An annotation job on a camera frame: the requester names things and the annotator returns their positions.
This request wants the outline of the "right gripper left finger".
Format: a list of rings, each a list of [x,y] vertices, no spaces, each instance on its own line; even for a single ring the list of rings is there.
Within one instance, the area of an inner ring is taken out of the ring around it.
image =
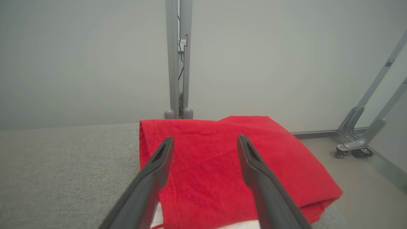
[[[173,152],[174,139],[167,137],[113,206],[100,229],[150,228],[159,192],[169,178]]]

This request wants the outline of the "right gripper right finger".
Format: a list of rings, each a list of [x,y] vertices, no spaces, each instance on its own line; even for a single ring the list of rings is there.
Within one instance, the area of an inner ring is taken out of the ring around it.
[[[247,136],[238,136],[240,169],[250,188],[261,229],[311,229],[299,207]]]

